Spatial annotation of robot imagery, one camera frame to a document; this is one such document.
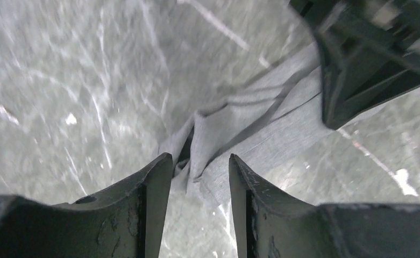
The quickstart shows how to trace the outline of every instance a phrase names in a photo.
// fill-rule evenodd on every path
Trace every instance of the dark gap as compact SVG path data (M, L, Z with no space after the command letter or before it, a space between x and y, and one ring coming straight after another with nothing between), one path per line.
M358 42L353 38L347 38L346 41L341 45L341 50L345 56L350 55L354 49L358 46Z
M300 12L300 16L305 17L305 15L309 12L313 5L313 2L307 2L306 5L303 7L303 10Z
M192 128L191 132L188 135L188 138L184 142L183 148L181 148L180 155L178 156L177 164L184 160L189 160L191 158L191 143L193 141L194 136L194 128Z
M395 43L391 46L393 51L404 54L414 41L420 38L414 28L397 20L393 27L388 30L394 36Z
M81 199L78 199L78 200L75 202L75 204L92 203L92 202L94 202L94 201L96 201L96 200L97 200L97 198L96 198L96 197L88 195L88 196L86 196L86 197L83 197L83 198L81 198Z
M145 185L139 186L137 189L138 195L139 195L139 205L138 205L138 223L137 223L137 229L138 229L138 235L137 235L137 257L145 257L146 252L146 224L148 221L146 209L147 209L147 191L146 191Z
M359 86L349 98L352 98L355 95L358 95L378 85L379 83L391 78L392 76L397 75L398 73L403 72L404 70L405 68L396 63L395 61L388 61L375 74L373 74L373 76L371 76L370 79L368 79L368 81Z
M256 253L257 247L256 247L256 240L254 237L254 229L255 226L255 214L256 210L253 207L253 199L254 195L252 194L252 191L246 191L246 246L247 246L247 258L255 258L258 257L258 254Z
M390 86L378 94L373 100L366 105L364 109L372 108L381 103L384 103L392 98L403 95L411 90L416 89L420 86L420 75L413 71L406 71L396 80L394 80Z

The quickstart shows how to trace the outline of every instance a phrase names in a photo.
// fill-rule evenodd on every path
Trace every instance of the crumpled cloth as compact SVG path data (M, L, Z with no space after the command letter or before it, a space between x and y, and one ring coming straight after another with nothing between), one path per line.
M262 176L333 132L322 122L321 103L319 56L311 44L245 89L196 110L159 146L157 154L173 156L172 191L211 206L226 204L230 154Z

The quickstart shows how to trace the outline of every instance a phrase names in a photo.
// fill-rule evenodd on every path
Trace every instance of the gray fabric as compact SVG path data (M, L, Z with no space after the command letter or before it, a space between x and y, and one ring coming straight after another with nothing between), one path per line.
M173 156L172 191L212 206L227 203L231 153L262 175L333 132L321 120L318 60L311 44L244 90L195 111L158 149Z

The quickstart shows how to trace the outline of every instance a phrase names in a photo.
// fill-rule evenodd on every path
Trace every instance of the scratched surface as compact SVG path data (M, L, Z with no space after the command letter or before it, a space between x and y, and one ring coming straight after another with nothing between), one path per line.
M74 202L192 110L311 42L280 1L0 0L0 194ZM420 91L268 173L321 202L420 202ZM236 257L230 204L172 194L161 257Z

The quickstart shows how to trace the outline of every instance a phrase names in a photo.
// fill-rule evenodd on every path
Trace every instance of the black bracket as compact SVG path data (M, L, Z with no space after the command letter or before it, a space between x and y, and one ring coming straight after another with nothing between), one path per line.
M158 257L172 157L73 204L0 196L0 257Z
M420 205L313 206L229 161L238 257L420 257Z
M327 127L338 129L420 86L419 1L291 0L290 5L318 44Z

